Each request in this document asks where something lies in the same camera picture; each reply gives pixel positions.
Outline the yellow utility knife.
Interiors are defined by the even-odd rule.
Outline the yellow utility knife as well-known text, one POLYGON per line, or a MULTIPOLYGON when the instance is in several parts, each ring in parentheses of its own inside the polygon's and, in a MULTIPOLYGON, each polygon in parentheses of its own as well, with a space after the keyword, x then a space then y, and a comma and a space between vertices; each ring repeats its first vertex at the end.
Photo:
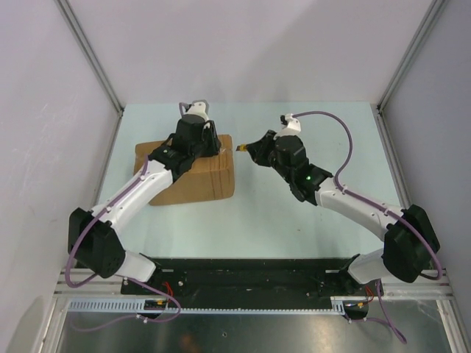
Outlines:
POLYGON ((246 144, 238 145, 235 150, 236 151, 247 151, 247 145, 246 144))

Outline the brown cardboard express box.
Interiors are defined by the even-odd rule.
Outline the brown cardboard express box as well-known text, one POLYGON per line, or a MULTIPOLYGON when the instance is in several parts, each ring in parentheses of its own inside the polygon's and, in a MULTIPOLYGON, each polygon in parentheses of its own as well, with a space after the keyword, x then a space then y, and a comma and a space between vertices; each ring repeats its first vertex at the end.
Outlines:
POLYGON ((219 135, 219 153, 197 158, 189 171, 169 188, 154 195, 150 206, 168 206, 228 199, 235 192, 233 141, 230 135, 219 135))

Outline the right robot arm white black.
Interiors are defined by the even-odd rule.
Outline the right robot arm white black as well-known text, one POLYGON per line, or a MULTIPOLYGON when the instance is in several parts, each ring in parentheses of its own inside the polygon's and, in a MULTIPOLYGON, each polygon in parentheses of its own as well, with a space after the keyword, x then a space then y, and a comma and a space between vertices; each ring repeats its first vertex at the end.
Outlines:
POLYGON ((278 137, 269 130, 236 149, 248 152, 256 165, 276 170, 298 201, 332 210, 383 242, 382 249, 357 254, 340 270, 339 285, 346 294, 356 295, 368 282, 387 276, 412 283, 436 258, 440 244, 421 207, 391 207, 338 186, 329 171, 310 162, 299 137, 278 137))

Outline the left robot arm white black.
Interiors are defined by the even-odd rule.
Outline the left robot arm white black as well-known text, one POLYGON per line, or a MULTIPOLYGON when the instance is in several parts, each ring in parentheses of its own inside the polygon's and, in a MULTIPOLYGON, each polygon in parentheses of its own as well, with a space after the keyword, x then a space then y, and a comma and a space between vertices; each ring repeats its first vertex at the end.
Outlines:
POLYGON ((77 261, 95 276, 134 279, 145 293, 158 292, 163 277, 155 262, 126 250, 119 234, 156 195, 190 171, 197 159, 216 156, 220 146, 207 113, 183 114, 175 132, 145 157, 138 172, 114 196, 91 210, 78 207, 70 215, 65 270, 69 272, 71 263, 77 261))

